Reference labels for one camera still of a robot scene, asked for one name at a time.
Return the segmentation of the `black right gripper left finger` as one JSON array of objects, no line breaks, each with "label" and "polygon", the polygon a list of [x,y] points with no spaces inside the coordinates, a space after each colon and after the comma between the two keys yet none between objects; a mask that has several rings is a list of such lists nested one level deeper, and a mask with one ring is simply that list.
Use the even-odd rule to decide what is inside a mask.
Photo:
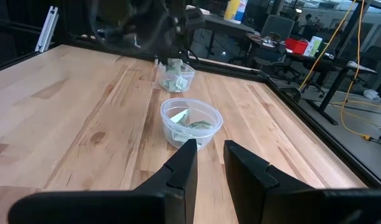
[{"label": "black right gripper left finger", "polygon": [[41,192],[18,200],[9,223],[192,223],[197,142],[187,140],[133,190]]}]

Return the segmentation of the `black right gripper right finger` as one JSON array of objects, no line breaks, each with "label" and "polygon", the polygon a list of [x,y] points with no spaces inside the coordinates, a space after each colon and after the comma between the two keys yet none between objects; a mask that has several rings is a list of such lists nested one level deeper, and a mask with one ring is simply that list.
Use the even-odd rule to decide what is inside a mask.
[{"label": "black right gripper right finger", "polygon": [[315,189],[232,140],[223,157],[239,223],[381,223],[381,189]]}]

